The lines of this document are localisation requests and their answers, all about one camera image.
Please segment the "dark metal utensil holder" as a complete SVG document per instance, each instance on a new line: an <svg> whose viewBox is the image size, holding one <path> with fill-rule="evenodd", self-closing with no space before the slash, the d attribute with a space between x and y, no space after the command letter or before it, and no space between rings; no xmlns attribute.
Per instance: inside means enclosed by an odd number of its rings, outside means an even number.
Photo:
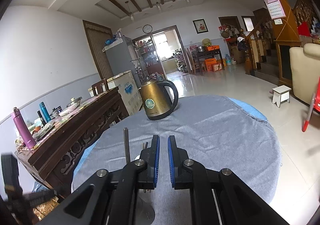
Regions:
<svg viewBox="0 0 320 225"><path fill-rule="evenodd" d="M154 220L153 192L140 190L137 198L136 224L152 224Z"/></svg>

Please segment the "red plastic chair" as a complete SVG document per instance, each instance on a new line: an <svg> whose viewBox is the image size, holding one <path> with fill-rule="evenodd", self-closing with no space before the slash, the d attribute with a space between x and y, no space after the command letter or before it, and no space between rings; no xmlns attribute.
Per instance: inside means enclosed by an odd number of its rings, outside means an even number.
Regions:
<svg viewBox="0 0 320 225"><path fill-rule="evenodd" d="M302 126L302 132L305 132L307 130L312 112L314 110L319 111L319 88L317 88L317 91L312 96L309 112Z"/></svg>

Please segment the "white chest freezer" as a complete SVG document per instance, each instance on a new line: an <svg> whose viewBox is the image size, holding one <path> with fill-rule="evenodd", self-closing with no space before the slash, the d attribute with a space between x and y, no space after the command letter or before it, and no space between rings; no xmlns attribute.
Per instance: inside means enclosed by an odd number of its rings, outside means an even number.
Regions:
<svg viewBox="0 0 320 225"><path fill-rule="evenodd" d="M131 70L121 72L106 81L109 89L118 87L118 92L130 116L140 111L143 102Z"/></svg>

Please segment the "purple thermos bottle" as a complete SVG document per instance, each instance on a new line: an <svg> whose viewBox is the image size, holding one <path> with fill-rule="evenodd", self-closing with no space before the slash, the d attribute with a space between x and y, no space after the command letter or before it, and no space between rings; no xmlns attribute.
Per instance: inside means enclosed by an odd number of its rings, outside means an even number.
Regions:
<svg viewBox="0 0 320 225"><path fill-rule="evenodd" d="M21 135L21 138L24 144L29 150L31 150L36 145L36 142L33 139L27 125L25 124L25 121L20 113L20 110L15 107L13 109L11 116L19 134Z"/></svg>

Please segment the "grey refrigerator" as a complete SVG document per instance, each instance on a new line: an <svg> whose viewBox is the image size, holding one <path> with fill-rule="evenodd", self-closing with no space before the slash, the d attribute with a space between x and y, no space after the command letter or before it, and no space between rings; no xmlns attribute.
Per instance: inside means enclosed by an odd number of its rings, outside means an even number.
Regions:
<svg viewBox="0 0 320 225"><path fill-rule="evenodd" d="M137 87L140 88L140 79L137 74L140 61L130 38L122 36L112 44L105 46L102 52L106 55L114 75L130 70Z"/></svg>

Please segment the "round wall clock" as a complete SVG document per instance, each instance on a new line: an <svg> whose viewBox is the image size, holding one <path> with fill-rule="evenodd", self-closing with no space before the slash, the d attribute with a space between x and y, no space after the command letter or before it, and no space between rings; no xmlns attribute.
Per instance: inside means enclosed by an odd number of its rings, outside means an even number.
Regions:
<svg viewBox="0 0 320 225"><path fill-rule="evenodd" d="M149 33L151 33L153 31L153 28L152 28L151 25L146 24L146 25L143 26L142 30L143 30L143 33L149 34Z"/></svg>

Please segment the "teal thermos bottle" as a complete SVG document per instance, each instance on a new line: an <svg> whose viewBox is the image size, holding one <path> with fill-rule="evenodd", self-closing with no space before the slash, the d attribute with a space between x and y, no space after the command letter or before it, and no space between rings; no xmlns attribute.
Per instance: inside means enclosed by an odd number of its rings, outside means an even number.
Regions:
<svg viewBox="0 0 320 225"><path fill-rule="evenodd" d="M42 115L43 115L45 121L46 121L47 123L50 122L50 121L51 121L51 117L50 117L50 114L48 113L48 110L47 110L47 108L46 108L46 106L45 106L45 103L44 103L44 102L41 102L41 103L39 104L39 106L40 106L40 109L41 109L41 112L42 112Z"/></svg>

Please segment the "carved dark wooden sideboard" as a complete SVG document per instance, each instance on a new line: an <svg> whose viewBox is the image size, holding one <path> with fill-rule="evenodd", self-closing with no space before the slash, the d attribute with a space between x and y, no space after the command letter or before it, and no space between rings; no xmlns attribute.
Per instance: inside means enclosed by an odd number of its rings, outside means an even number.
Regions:
<svg viewBox="0 0 320 225"><path fill-rule="evenodd" d="M71 194L73 172L85 149L129 113L118 88L90 99L67 121L54 128L32 150L16 152L31 176L49 189L60 188L60 197Z"/></svg>

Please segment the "framed flower picture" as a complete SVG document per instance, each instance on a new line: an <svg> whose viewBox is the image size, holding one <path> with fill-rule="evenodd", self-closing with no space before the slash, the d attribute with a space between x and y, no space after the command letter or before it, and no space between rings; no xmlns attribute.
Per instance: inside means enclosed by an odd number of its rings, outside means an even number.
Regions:
<svg viewBox="0 0 320 225"><path fill-rule="evenodd" d="M196 29L197 34L207 33L208 28L204 19L193 20L194 27Z"/></svg>

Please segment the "dark wooden side table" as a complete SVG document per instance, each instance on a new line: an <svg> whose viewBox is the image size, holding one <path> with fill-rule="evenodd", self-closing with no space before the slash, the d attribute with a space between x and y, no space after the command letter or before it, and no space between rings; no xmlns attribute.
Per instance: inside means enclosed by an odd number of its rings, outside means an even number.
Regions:
<svg viewBox="0 0 320 225"><path fill-rule="evenodd" d="M199 70L200 70L201 75L203 75L203 71L202 71L203 67L202 67L202 63L200 60L215 58L215 56L219 57L218 63L221 64L222 70L225 70L225 65L223 62L223 57L222 57L220 49L215 49L215 50L211 50L211 51L204 51L204 52L196 52L195 54L193 54L193 60L199 66Z"/></svg>

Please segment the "gold electric kettle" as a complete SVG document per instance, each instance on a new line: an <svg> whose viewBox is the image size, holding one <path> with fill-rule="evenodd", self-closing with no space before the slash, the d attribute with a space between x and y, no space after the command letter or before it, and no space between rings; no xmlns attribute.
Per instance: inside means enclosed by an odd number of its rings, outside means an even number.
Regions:
<svg viewBox="0 0 320 225"><path fill-rule="evenodd" d="M145 113L150 120L166 118L178 104L178 90L172 81L158 81L147 76L138 90Z"/></svg>

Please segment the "grey tablecloth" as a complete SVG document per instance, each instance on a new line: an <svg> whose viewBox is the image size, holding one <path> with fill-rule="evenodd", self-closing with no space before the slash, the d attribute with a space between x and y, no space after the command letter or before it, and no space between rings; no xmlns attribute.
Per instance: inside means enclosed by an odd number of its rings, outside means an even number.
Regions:
<svg viewBox="0 0 320 225"><path fill-rule="evenodd" d="M173 189L168 161L168 137L206 168L228 168L265 202L271 202L278 182L281 150L267 118L244 102L218 95L189 96L178 100L174 112L164 119L149 120L143 111L105 130L88 148L74 171L71 185L76 190L95 171L125 166L124 129L129 131L131 158L142 146L160 138L158 183L140 197L155 211L154 224L191 224L187 190Z"/></svg>

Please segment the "cream sofa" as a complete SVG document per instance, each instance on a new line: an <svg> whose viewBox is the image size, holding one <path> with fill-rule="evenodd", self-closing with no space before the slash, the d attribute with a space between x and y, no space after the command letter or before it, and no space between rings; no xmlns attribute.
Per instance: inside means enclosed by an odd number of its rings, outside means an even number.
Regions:
<svg viewBox="0 0 320 225"><path fill-rule="evenodd" d="M304 47L291 47L289 52L293 93L309 104L320 75L320 45L307 43Z"/></svg>

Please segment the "wooden stair railing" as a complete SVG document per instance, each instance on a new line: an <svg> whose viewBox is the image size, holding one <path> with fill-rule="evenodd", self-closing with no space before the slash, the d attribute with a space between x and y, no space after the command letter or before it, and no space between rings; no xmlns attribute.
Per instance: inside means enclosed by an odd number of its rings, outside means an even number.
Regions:
<svg viewBox="0 0 320 225"><path fill-rule="evenodd" d="M252 63L253 70L260 70L263 59L271 49L272 26L267 17L261 18L257 24L252 18L244 18L247 31L246 43L248 45L248 55Z"/></svg>

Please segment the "small white stool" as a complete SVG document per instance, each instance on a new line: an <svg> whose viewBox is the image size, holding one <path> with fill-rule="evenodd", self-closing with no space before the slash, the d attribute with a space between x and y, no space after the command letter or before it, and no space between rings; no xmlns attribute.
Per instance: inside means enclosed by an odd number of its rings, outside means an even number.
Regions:
<svg viewBox="0 0 320 225"><path fill-rule="evenodd" d="M272 103L275 104L278 108L280 108L282 102L290 103L290 91L291 88L285 85L273 88Z"/></svg>

